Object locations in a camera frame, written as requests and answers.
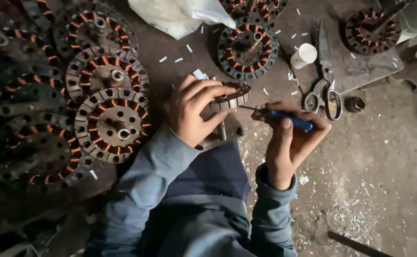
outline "person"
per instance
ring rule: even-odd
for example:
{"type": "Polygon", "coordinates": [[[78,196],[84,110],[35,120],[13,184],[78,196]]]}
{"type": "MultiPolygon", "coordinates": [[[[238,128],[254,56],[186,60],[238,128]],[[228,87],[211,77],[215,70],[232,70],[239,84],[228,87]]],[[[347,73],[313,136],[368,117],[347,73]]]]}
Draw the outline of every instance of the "person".
{"type": "Polygon", "coordinates": [[[203,120],[202,109],[214,97],[233,93],[221,82],[192,75],[175,88],[168,122],[120,178],[118,197],[93,229],[87,256],[296,256],[289,213],[296,193],[294,173],[331,124],[281,102],[266,108],[293,112],[314,129],[302,131],[290,119],[252,114],[252,119],[269,123],[273,135],[266,161],[256,171],[258,199],[250,224],[246,195],[251,187],[237,142],[203,154],[195,149],[231,112],[203,120]]]}

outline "workbench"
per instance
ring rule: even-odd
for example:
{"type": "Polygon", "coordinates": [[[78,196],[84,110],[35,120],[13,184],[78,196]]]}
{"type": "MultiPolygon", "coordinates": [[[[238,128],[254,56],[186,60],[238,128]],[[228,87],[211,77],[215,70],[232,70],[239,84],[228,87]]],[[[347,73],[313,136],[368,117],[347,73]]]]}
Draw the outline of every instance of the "workbench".
{"type": "MultiPolygon", "coordinates": [[[[199,28],[194,33],[175,40],[148,25],[129,8],[125,1],[115,0],[111,2],[111,5],[131,23],[138,38],[138,60],[143,64],[150,78],[150,103],[155,107],[152,112],[155,121],[164,119],[165,113],[162,106],[172,93],[172,84],[178,85],[187,74],[193,73],[196,69],[200,69],[209,77],[215,76],[219,81],[234,81],[220,69],[217,59],[217,42],[224,25],[208,26],[203,23],[203,33],[199,28]],[[160,63],[159,60],[164,56],[167,56],[167,59],[160,63]],[[175,63],[174,61],[179,58],[183,60],[175,63]]],[[[266,102],[274,101],[301,106],[302,97],[320,78],[318,60],[314,64],[294,70],[291,70],[288,62],[296,52],[295,46],[299,47],[303,43],[316,46],[320,20],[326,22],[336,81],[335,90],[340,94],[345,94],[403,69],[404,64],[396,49],[390,49],[375,56],[352,55],[342,42],[340,30],[344,29],[343,22],[361,9],[372,6],[378,6],[378,3],[360,0],[290,0],[283,13],[277,19],[269,21],[275,32],[280,31],[277,34],[281,47],[278,59],[268,73],[258,79],[246,81],[252,87],[251,98],[246,106],[259,107],[266,102]],[[298,83],[288,78],[291,72],[294,73],[298,83]]],[[[228,140],[241,135],[238,133],[239,128],[243,129],[244,133],[251,133],[266,126],[264,123],[253,121],[250,118],[251,113],[251,110],[239,108],[237,112],[228,115],[225,120],[228,140]]],[[[222,143],[216,143],[217,135],[212,136],[213,138],[207,138],[202,144],[205,150],[207,147],[210,149],[222,143]]]]}

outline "blue screwdriver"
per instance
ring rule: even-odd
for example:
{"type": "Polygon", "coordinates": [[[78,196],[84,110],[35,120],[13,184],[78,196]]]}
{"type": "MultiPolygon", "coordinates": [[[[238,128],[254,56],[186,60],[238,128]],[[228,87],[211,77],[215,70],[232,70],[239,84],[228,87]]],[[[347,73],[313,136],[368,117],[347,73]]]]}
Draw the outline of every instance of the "blue screwdriver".
{"type": "MultiPolygon", "coordinates": [[[[253,110],[253,111],[259,111],[261,113],[264,113],[264,110],[260,110],[260,109],[256,109],[256,108],[252,108],[252,107],[247,107],[247,106],[238,106],[238,107],[253,110]]],[[[294,124],[294,126],[299,127],[303,130],[312,130],[313,129],[313,124],[311,124],[310,122],[305,121],[305,120],[301,120],[301,119],[293,118],[291,113],[288,113],[288,112],[285,112],[285,111],[267,110],[266,114],[268,115],[268,117],[274,118],[274,119],[289,118],[289,119],[291,119],[292,124],[294,124]]]]}

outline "dark pants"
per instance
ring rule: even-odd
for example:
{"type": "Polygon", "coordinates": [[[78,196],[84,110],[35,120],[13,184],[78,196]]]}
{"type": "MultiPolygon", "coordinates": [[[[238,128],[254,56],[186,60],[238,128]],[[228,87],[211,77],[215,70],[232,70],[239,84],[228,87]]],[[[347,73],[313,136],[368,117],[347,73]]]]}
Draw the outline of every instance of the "dark pants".
{"type": "Polygon", "coordinates": [[[237,141],[200,154],[167,189],[164,199],[192,194],[234,197],[246,202],[251,191],[237,141]]]}

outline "screwdriver handle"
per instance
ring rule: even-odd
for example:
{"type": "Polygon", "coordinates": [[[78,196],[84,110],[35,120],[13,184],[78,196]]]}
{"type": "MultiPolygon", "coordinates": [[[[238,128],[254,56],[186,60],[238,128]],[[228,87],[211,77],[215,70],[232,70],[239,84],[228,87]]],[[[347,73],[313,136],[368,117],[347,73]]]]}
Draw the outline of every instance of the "screwdriver handle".
{"type": "Polygon", "coordinates": [[[313,129],[313,124],[305,121],[305,120],[301,120],[301,119],[296,119],[293,118],[292,115],[290,113],[284,112],[284,111],[277,111],[277,110],[269,110],[268,114],[271,118],[275,118],[275,119],[284,119],[284,118],[289,118],[292,121],[292,124],[294,126],[297,126],[303,130],[312,130],[313,129]]]}

